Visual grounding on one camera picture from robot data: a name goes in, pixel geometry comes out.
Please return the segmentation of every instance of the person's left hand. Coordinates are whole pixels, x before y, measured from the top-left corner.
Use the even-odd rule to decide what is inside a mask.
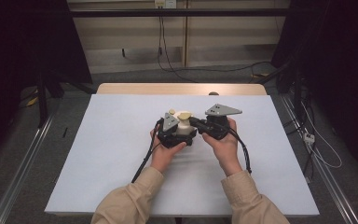
[[[150,131],[150,136],[153,137],[153,131]],[[152,154],[152,163],[150,164],[151,167],[157,169],[161,173],[164,173],[164,171],[168,168],[170,165],[173,156],[182,150],[186,146],[186,142],[182,142],[175,147],[166,148],[163,146],[159,139],[157,138],[157,135],[155,136],[154,143],[153,143],[153,154]]]

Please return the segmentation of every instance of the electrical outlet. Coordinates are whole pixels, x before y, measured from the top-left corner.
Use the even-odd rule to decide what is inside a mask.
[[[165,0],[165,8],[176,8],[176,0]]]
[[[155,0],[156,8],[165,8],[165,0]]]
[[[303,140],[306,143],[313,144],[315,142],[315,135],[310,133],[304,133]]]

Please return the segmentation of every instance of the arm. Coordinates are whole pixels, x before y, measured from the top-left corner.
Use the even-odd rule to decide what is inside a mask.
[[[237,131],[235,120],[228,119],[228,122]],[[249,173],[242,170],[237,156],[237,139],[231,134],[219,141],[206,133],[202,137],[213,148],[227,176],[222,185],[233,210],[232,223],[288,223],[275,204],[258,192]]]
[[[106,195],[98,205],[91,223],[146,223],[152,200],[163,183],[162,174],[174,154],[185,146],[186,143],[181,143],[166,148],[156,137],[150,167],[141,172],[135,183],[114,189]]]

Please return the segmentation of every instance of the metal frame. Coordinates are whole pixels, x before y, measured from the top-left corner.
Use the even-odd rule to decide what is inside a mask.
[[[167,8],[167,9],[72,9],[71,11],[22,10],[23,16],[92,17],[285,17],[289,15],[319,14],[304,8]]]
[[[294,107],[292,101],[288,97],[285,97],[283,95],[281,95],[281,99],[282,99],[284,107],[287,110],[287,113],[289,114],[290,118],[295,121],[294,124],[295,124],[296,128],[299,129],[300,124],[298,122],[298,119],[296,118],[295,112],[293,112],[293,110],[291,109]],[[299,137],[302,139],[303,132],[300,131],[300,129],[299,129],[298,133],[299,133]],[[307,146],[307,151],[310,153],[310,151],[311,151],[310,145],[306,144],[306,146]],[[315,151],[315,153],[318,153],[319,157],[322,158],[322,155],[319,152],[317,147],[315,148],[314,151]],[[358,224],[358,217],[356,216],[349,199],[347,198],[344,191],[341,189],[338,182],[336,181],[333,174],[331,173],[330,168],[326,164],[321,162],[315,156],[314,153],[312,154],[312,159],[313,159],[313,162],[314,162],[316,168],[318,169],[319,173],[321,174],[321,177],[322,177],[325,185],[327,186],[327,189],[329,190],[334,202],[336,203],[336,206],[337,206],[339,212],[341,213],[343,219],[345,220],[345,223],[348,223],[348,224],[357,223]]]
[[[54,115],[58,111],[60,102],[54,105],[50,115],[47,117],[45,124],[38,128],[34,136],[34,140],[31,145],[28,147],[27,153],[25,154],[24,159],[21,162],[17,173],[14,175],[13,179],[10,182],[7,190],[5,191],[4,196],[0,201],[0,224],[4,224],[7,220],[7,217],[11,211],[11,208],[16,202],[17,196],[21,191],[22,184],[24,183],[34,159],[37,156],[39,148],[42,146],[43,140],[48,133],[48,129],[51,125]]]

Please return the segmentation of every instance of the table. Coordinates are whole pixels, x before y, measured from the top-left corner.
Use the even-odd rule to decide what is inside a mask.
[[[211,91],[231,96],[205,96]],[[131,181],[145,156],[142,147],[150,142],[145,128],[154,126],[159,113],[172,105],[193,106],[200,111],[216,100],[245,108],[236,121],[251,163],[255,161],[251,165],[259,191],[287,216],[318,215],[275,107],[258,84],[101,85],[91,98],[45,211],[56,215],[92,213],[106,193]],[[260,139],[263,134],[268,138]],[[230,216],[231,209],[218,184],[225,177],[223,171],[210,147],[198,138],[192,147],[175,156],[154,200],[151,216]],[[240,150],[239,159],[244,167]]]

